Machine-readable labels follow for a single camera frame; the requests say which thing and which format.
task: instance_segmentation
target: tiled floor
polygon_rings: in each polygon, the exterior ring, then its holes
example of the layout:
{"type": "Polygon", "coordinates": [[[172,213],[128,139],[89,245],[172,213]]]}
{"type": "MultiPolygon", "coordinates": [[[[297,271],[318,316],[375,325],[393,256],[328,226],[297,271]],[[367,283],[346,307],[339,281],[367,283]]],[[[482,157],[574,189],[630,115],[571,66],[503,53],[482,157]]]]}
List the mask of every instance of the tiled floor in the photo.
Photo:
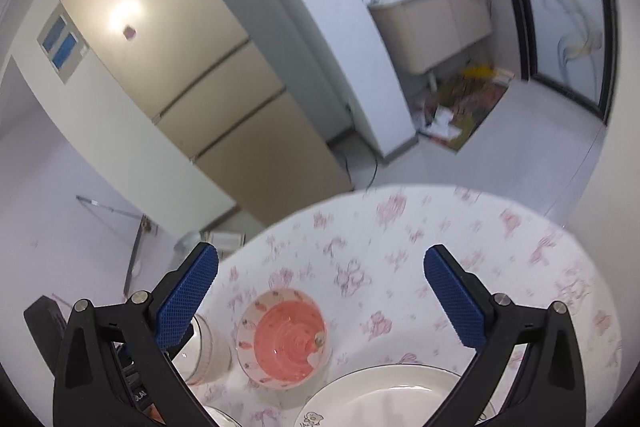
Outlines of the tiled floor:
{"type": "MultiPolygon", "coordinates": [[[[574,102],[539,83],[516,80],[459,153],[420,138],[409,152],[380,165],[373,186],[463,185],[511,198],[564,225],[605,134],[602,122],[574,102]]],[[[366,187],[375,168],[369,149],[351,137],[335,150],[347,157],[356,188],[366,187]]]]}

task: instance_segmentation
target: floral tablecloth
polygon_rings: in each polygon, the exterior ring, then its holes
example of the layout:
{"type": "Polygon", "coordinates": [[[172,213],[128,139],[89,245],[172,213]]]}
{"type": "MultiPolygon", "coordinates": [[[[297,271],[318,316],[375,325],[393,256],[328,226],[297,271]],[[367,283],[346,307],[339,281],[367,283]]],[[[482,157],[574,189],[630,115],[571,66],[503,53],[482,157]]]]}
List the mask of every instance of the floral tablecloth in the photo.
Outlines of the floral tablecloth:
{"type": "MultiPolygon", "coordinates": [[[[193,389],[243,427],[292,427],[322,385],[386,363],[423,363],[462,374],[463,347],[422,273],[424,253],[445,245],[491,293],[570,310],[586,375],[587,425],[609,408],[620,371],[620,327],[604,280],[574,237],[513,201],[441,185],[355,192],[288,217],[220,265],[199,313],[234,336],[245,307],[277,287],[293,287],[321,307],[333,354],[328,370],[300,389],[252,384],[236,357],[223,380],[193,389]]],[[[511,357],[492,398],[499,409],[522,359],[511,357]]]]}

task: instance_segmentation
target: floor mat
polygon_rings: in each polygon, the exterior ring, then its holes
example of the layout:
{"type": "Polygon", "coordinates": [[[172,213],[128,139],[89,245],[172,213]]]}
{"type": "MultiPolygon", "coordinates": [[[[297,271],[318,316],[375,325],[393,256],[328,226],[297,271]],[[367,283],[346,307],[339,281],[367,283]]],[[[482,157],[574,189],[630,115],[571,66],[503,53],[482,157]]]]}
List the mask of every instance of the floor mat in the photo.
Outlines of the floor mat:
{"type": "Polygon", "coordinates": [[[506,91],[507,86],[487,78],[460,75],[449,79],[424,102],[424,114],[427,121],[431,121],[439,105],[448,107],[454,114],[451,124],[461,129],[462,133],[453,140],[429,138],[459,151],[506,91]]]}

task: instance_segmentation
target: bathroom vanity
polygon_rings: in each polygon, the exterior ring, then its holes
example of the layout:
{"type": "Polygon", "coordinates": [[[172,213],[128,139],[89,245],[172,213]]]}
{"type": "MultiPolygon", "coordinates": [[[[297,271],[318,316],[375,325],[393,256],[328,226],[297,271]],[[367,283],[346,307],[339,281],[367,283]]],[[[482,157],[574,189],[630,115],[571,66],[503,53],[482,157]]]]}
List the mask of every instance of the bathroom vanity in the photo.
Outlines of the bathroom vanity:
{"type": "Polygon", "coordinates": [[[492,31],[487,0],[378,0],[369,10],[393,62],[413,74],[492,31]]]}

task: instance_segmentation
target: pink bowl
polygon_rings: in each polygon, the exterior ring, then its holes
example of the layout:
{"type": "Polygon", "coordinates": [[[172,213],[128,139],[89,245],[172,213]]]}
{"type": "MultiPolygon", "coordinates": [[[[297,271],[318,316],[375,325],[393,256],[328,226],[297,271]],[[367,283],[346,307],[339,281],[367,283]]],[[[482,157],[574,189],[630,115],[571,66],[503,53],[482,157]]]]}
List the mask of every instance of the pink bowl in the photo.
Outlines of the pink bowl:
{"type": "Polygon", "coordinates": [[[263,293],[249,305],[240,320],[236,349],[246,375],[270,389],[300,385],[331,354],[318,305],[288,288],[263,293]]]}

